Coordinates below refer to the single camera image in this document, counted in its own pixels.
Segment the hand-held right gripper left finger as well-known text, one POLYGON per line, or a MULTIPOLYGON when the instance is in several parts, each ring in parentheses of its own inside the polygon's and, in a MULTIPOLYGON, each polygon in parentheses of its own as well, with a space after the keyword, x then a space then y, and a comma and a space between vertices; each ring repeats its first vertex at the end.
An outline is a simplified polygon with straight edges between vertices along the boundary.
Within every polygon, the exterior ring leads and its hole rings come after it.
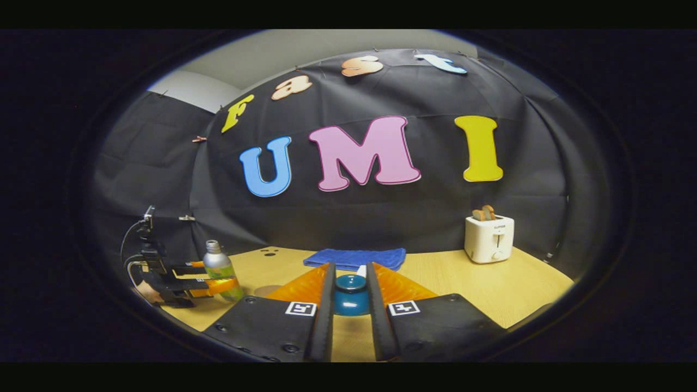
POLYGON ((245 296, 204 335, 221 347, 267 362, 329 362, 336 267, 326 263, 268 298, 245 296))

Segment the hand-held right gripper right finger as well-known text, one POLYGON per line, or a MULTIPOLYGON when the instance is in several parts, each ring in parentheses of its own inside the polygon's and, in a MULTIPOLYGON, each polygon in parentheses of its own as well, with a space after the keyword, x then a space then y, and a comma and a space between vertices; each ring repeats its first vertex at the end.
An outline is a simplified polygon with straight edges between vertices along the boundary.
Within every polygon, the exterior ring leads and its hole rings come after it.
POLYGON ((438 296, 376 263, 368 291, 378 362, 470 360, 507 332, 458 293, 438 296))

